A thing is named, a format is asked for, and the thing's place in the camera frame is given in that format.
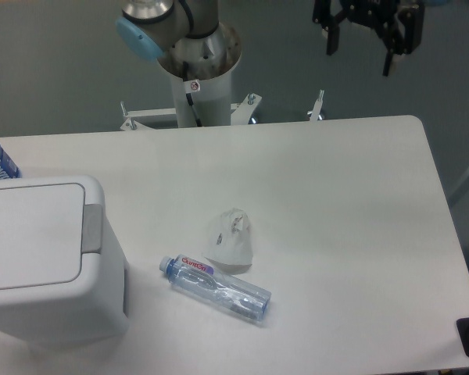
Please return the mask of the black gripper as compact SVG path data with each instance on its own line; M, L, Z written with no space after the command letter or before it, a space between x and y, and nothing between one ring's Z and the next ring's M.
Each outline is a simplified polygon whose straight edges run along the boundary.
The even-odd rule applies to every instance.
M373 30L386 47L382 75L388 77L403 54L412 53L422 41L425 5L422 1L340 1L331 11L330 1L315 1L312 21L327 34L327 55L338 50L344 20Z

